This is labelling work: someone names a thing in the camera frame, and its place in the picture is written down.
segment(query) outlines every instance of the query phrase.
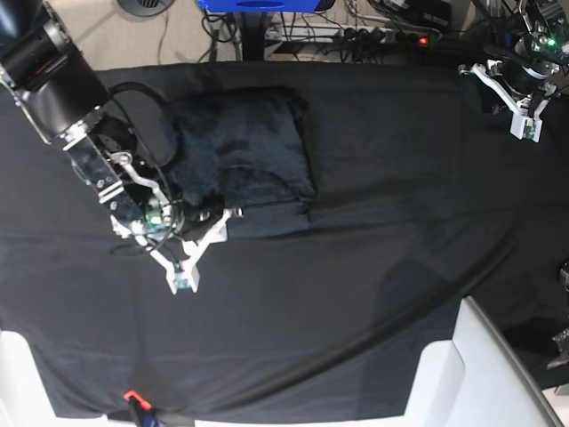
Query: black fabric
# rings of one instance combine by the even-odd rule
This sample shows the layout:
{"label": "black fabric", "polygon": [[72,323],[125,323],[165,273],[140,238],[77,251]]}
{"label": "black fabric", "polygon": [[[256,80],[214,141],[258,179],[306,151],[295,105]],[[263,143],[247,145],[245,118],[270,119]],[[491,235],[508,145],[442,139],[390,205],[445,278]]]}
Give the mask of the black fabric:
{"label": "black fabric", "polygon": [[[309,105],[318,194],[309,230],[212,246],[199,293],[173,297],[149,258],[108,254],[118,239],[95,197],[3,94],[0,326],[30,342],[58,415],[125,410],[131,388],[194,419],[401,415],[421,351],[452,336],[464,294],[504,331],[567,320],[566,101],[535,144],[509,135],[508,115],[482,115],[477,85],[452,71],[224,63],[103,77],[168,101],[291,87]],[[170,158],[156,108],[121,99]],[[541,386],[569,382],[569,368],[519,354]]]}
{"label": "black fabric", "polygon": [[[316,191],[302,141],[306,102],[287,88],[207,93],[174,102],[184,144],[168,168],[193,206],[222,198],[244,217],[230,238],[306,230]],[[176,146],[171,127],[165,134]]]}

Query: green led light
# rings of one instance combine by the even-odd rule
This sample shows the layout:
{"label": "green led light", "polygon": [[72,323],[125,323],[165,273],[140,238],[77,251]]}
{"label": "green led light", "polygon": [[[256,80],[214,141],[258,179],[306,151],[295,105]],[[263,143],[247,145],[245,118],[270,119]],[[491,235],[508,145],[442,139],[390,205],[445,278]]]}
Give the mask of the green led light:
{"label": "green led light", "polygon": [[160,218],[159,216],[153,216],[150,218],[150,223],[152,225],[160,225],[162,223],[162,218]]}

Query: metal mount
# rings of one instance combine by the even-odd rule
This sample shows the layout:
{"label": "metal mount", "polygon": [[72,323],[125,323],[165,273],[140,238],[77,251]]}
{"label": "metal mount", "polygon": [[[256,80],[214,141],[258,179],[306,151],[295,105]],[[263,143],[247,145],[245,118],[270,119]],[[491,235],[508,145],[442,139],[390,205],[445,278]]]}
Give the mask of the metal mount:
{"label": "metal mount", "polygon": [[532,95],[525,96],[519,101],[514,100],[509,92],[498,82],[493,79],[499,73],[501,61],[489,60],[488,65],[474,64],[471,68],[466,66],[459,67],[461,75],[473,75],[480,79],[482,83],[492,89],[504,101],[508,109],[512,112],[512,124],[509,131],[519,140],[527,138],[535,142],[540,141],[541,127],[543,122],[540,114],[549,104],[549,97],[555,93],[557,87],[551,83],[545,83],[545,97],[533,112],[533,116],[529,116],[529,108],[532,101]]}

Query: wire bundle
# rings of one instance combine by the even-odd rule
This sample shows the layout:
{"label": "wire bundle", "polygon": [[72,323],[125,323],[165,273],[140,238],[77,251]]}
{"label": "wire bundle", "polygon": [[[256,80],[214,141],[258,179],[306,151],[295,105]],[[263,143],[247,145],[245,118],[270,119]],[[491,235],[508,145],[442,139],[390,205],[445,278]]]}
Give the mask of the wire bundle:
{"label": "wire bundle", "polygon": [[[235,47],[236,60],[241,60],[241,48],[237,39],[237,24],[230,13],[210,14],[207,10],[202,9],[202,28],[212,40],[209,49],[197,60],[202,62],[207,55],[210,55],[209,61],[216,61],[217,44],[232,43]],[[228,35],[222,37],[223,29]]]}

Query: red clip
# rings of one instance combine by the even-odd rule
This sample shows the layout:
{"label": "red clip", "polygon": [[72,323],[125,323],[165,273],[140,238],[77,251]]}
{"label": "red clip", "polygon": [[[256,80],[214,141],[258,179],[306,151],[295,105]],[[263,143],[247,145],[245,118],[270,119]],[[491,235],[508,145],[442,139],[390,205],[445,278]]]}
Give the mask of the red clip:
{"label": "red clip", "polygon": [[145,399],[143,399],[139,393],[137,393],[134,390],[128,390],[124,395],[123,395],[123,399],[126,400],[127,402],[131,399],[131,398],[135,398],[138,400],[140,407],[142,409],[144,409],[145,411],[149,411],[150,409],[152,409],[152,405],[150,405]]}

